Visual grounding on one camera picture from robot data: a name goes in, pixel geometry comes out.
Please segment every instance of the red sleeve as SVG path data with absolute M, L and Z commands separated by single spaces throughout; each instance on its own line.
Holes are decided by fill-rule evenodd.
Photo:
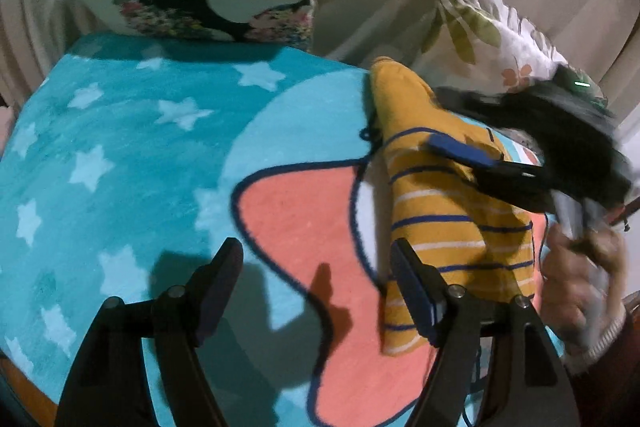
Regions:
M 627 315 L 604 356 L 570 378 L 582 427 L 640 425 L 640 314 Z

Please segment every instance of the blue stripe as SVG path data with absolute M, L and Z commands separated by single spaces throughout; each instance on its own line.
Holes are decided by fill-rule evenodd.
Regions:
M 482 230 L 483 232 L 516 233 L 527 232 L 527 230 L 531 230 L 532 227 L 533 223 L 529 221 L 529 224 L 524 227 L 490 227 L 489 225 L 478 225 L 478 230 Z
M 385 324 L 385 330 L 391 330 L 391 331 L 415 330 L 415 324 Z
M 442 134 L 442 131 L 438 131 L 436 129 L 432 129 L 430 127 L 411 127 L 409 129 L 405 129 L 404 131 L 400 131 L 399 133 L 394 134 L 391 138 L 384 142 L 382 147 L 386 147 L 391 142 L 401 138 L 402 136 L 408 136 L 410 134 L 417 134 L 419 132 L 434 132 L 438 134 Z
M 516 264 L 501 264 L 501 263 L 484 263 L 484 264 L 450 264 L 449 266 L 441 266 L 439 268 L 436 267 L 438 272 L 440 273 L 448 273 L 448 272 L 462 272 L 462 271 L 471 271 L 471 270 L 517 270 L 518 268 L 526 268 L 527 266 L 531 266 L 533 264 L 533 260 L 523 261 L 522 263 Z M 389 274 L 388 280 L 395 281 L 396 277 L 392 273 Z
M 417 223 L 460 223 L 470 221 L 471 218 L 467 215 L 457 216 L 456 214 L 453 214 L 451 216 L 447 216 L 444 214 L 428 214 L 425 216 L 407 217 L 406 219 L 396 221 L 393 225 L 391 225 L 391 230 L 394 231 L 396 229 L 400 229 L 401 227 L 407 227 L 408 225 L 416 225 Z
M 469 180 L 466 178 L 462 178 L 458 175 L 458 173 L 453 170 L 451 167 L 445 167 L 442 165 L 418 165 L 415 167 L 409 167 L 404 171 L 400 171 L 397 174 L 394 174 L 389 178 L 389 185 L 393 185 L 393 183 L 404 176 L 408 176 L 409 174 L 418 174 L 419 172 L 444 172 L 445 174 L 453 174 L 454 176 L 458 176 L 460 181 L 466 182 L 467 184 L 471 184 Z
M 471 218 L 466 214 L 424 214 L 422 216 L 407 217 L 396 221 L 391 225 L 391 231 L 400 229 L 402 227 L 408 227 L 409 225 L 417 225 L 418 223 L 471 223 Z M 495 232 L 495 233 L 518 233 L 527 232 L 532 229 L 533 222 L 529 221 L 529 224 L 524 227 L 491 227 L 489 225 L 476 225 L 478 230 L 483 232 Z

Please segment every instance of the person's hand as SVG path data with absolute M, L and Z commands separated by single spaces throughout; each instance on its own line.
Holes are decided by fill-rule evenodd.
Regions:
M 571 241 L 558 225 L 549 232 L 550 251 L 542 263 L 545 278 L 540 317 L 562 341 L 570 341 L 587 325 L 586 311 L 604 299 L 604 313 L 597 328 L 604 331 L 620 312 L 626 280 L 626 252 L 622 238 L 605 229 L 588 236 L 597 264 L 609 274 L 609 287 L 603 295 L 591 285 L 597 267 L 585 255 L 572 250 Z

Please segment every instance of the white star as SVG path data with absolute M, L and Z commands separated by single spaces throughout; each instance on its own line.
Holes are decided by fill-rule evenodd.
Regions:
M 88 153 L 76 153 L 76 168 L 71 173 L 69 183 L 84 184 L 90 192 L 95 192 L 98 181 L 115 167 L 115 163 L 104 158 L 102 145 L 96 145 Z
M 20 369 L 23 372 L 25 377 L 30 377 L 33 372 L 33 362 L 27 358 L 22 352 L 22 348 L 20 347 L 20 342 L 18 339 L 14 338 L 10 341 L 7 337 L 4 338 L 7 347 L 9 348 L 9 358 L 15 363 L 15 367 Z
M 14 144 L 11 147 L 13 152 L 17 152 L 20 158 L 25 159 L 27 151 L 38 141 L 36 136 L 36 124 L 31 122 L 29 126 L 21 128 L 14 136 Z
M 133 249 L 129 245 L 114 255 L 99 253 L 98 261 L 104 272 L 101 294 L 118 296 L 126 303 L 143 300 L 143 294 L 148 291 L 149 275 L 145 269 L 137 266 Z
M 154 70 L 157 71 L 162 66 L 164 60 L 164 48 L 160 44 L 152 44 L 142 51 L 142 56 L 146 60 L 141 60 L 136 66 L 137 70 Z
M 33 236 L 41 224 L 42 220 L 36 213 L 36 200 L 18 205 L 18 230 L 15 232 L 15 237 L 24 239 L 27 245 L 32 247 Z
M 258 86 L 267 91 L 278 89 L 278 81 L 287 78 L 286 74 L 272 70 L 265 61 L 255 64 L 236 64 L 236 71 L 242 74 L 238 86 Z
M 162 113 L 162 116 L 156 120 L 156 123 L 174 122 L 184 131 L 192 130 L 198 118 L 204 118 L 213 113 L 210 109 L 198 109 L 195 100 L 192 98 L 185 98 L 177 103 L 159 100 L 158 110 Z
M 76 340 L 76 332 L 66 323 L 60 305 L 56 304 L 52 309 L 40 308 L 40 316 L 44 321 L 44 338 L 56 344 L 66 356 L 71 358 L 69 347 Z
M 74 99 L 69 102 L 67 107 L 75 107 L 78 109 L 86 109 L 96 100 L 100 99 L 104 93 L 98 87 L 98 84 L 94 82 L 89 87 L 81 87 L 76 89 Z

